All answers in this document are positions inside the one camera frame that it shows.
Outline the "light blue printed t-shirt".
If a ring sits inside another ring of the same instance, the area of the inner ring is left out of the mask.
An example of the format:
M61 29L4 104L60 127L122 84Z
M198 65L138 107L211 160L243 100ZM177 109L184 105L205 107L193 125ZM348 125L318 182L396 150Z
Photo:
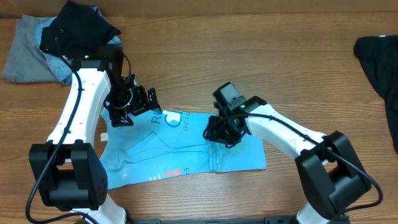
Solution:
M263 142L255 136L244 136L231 149L206 140L206 113L147 111L131 116L132 126L117 128L107 110L101 115L108 139L100 161L109 189L188 174L266 168Z

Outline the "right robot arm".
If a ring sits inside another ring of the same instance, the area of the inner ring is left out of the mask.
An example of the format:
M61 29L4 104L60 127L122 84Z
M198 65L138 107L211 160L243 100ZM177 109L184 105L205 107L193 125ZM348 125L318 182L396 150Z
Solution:
M246 99L228 82L214 93L218 115L203 137L235 147L245 134L261 138L294 160L307 204L295 215L265 217L265 223L349 223L348 207L371 189L349 139L307 129L258 96Z

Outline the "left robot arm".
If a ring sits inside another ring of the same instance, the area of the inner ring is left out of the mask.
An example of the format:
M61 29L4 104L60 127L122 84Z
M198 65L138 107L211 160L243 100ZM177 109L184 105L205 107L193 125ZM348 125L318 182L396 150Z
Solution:
M29 162L35 185L25 206L26 219L36 193L47 207L63 215L46 223L78 216L87 223L132 223L129 212L108 194L108 176L94 150L95 131L102 108L114 128L133 126L132 116L160 113L155 89L146 90L131 73L121 75L126 56L114 44L101 45L94 54L61 60L72 71L72 85L58 124L43 144L33 144Z

